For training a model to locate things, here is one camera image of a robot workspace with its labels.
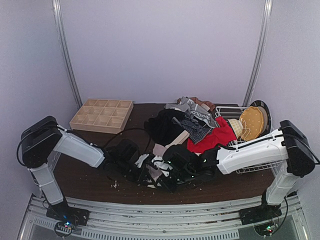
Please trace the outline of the pink and white underwear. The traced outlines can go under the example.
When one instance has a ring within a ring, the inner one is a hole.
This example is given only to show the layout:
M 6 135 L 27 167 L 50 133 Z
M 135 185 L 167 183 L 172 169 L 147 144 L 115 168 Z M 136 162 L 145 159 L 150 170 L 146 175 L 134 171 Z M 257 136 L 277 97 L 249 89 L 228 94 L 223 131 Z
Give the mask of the pink and white underwear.
M 156 143 L 154 145 L 154 148 L 152 150 L 152 154 L 155 156 L 151 160 L 151 165 L 147 164 L 146 168 L 148 169 L 148 173 L 150 175 L 151 180 L 148 180 L 148 187 L 149 188 L 158 188 L 161 186 L 160 183 L 158 183 L 159 177 L 168 177 L 169 172 L 164 167 L 164 161 L 163 161 L 163 154 L 167 148 L 163 145 L 160 145 Z

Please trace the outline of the red underwear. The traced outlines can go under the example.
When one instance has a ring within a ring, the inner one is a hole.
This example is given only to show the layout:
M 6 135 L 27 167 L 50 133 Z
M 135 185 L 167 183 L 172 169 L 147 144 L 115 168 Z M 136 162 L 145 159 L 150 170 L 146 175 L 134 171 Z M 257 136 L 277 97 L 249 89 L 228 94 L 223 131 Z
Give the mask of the red underwear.
M 191 139 L 187 141 L 186 148 L 193 153 L 203 154 L 206 150 L 213 149 L 217 145 L 226 146 L 229 142 L 237 139 L 233 129 L 223 117 L 215 119 L 219 125 L 207 134 L 203 140 L 194 144 Z

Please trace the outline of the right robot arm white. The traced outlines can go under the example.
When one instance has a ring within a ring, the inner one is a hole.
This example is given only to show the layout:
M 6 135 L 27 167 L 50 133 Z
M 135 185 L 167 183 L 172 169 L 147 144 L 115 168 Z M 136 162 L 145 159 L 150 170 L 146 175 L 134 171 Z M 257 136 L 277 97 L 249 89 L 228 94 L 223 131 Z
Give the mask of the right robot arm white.
M 156 166 L 167 176 L 176 175 L 177 184 L 200 177 L 201 171 L 209 167 L 228 175 L 238 170 L 280 164 L 278 174 L 263 194 L 264 208 L 281 205 L 297 180 L 310 174 L 320 163 L 307 137 L 289 120 L 281 121 L 279 128 L 248 142 L 234 146 L 217 144 L 203 153 L 173 145 L 156 159 L 159 161 Z

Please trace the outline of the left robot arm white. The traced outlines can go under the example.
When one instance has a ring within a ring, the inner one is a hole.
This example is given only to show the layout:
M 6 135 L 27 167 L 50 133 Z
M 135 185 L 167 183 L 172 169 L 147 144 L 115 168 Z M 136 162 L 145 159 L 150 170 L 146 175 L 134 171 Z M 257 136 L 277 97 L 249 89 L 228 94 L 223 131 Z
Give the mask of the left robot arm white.
M 51 205 L 66 199 L 54 175 L 55 163 L 49 161 L 53 155 L 68 156 L 95 169 L 111 165 L 132 182 L 137 182 L 140 175 L 135 165 L 140 155 L 137 145 L 128 142 L 121 149 L 96 145 L 62 127 L 49 115 L 21 134 L 16 157 L 30 172 L 39 190 L 36 196 L 45 198 Z

